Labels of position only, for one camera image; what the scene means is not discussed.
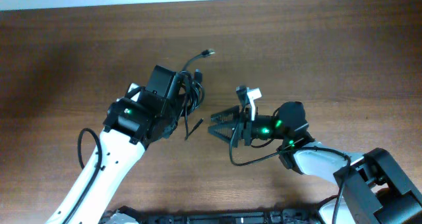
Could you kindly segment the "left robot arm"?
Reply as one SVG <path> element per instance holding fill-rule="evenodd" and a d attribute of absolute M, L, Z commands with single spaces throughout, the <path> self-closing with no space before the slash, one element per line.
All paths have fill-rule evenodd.
<path fill-rule="evenodd" d="M 98 223 L 117 188 L 148 146 L 169 138 L 182 114 L 183 75 L 159 65 L 146 86 L 131 84 L 107 110 L 96 147 L 48 223 Z"/>

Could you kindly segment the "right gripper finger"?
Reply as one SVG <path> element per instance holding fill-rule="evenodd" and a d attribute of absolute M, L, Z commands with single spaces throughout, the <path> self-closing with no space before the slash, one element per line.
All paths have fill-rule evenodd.
<path fill-rule="evenodd" d="M 234 122 L 224 122 L 208 127 L 208 133 L 228 144 L 237 144 L 237 126 L 238 124 Z"/>
<path fill-rule="evenodd" d="M 229 109 L 212 114 L 210 120 L 213 123 L 231 123 L 237 122 L 240 118 L 240 106 L 236 105 Z"/>

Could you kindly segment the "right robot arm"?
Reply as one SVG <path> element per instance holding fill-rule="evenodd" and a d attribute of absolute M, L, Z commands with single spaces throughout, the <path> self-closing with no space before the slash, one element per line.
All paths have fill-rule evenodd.
<path fill-rule="evenodd" d="M 328 148 L 308 132 L 303 104 L 289 101 L 272 115 L 258 115 L 235 106 L 211 115 L 210 134 L 250 146 L 255 139 L 267 146 L 281 141 L 275 155 L 286 169 L 319 177 L 339 188 L 335 200 L 319 209 L 325 223 L 420 223 L 421 192 L 391 154 L 375 148 L 365 154 Z"/>

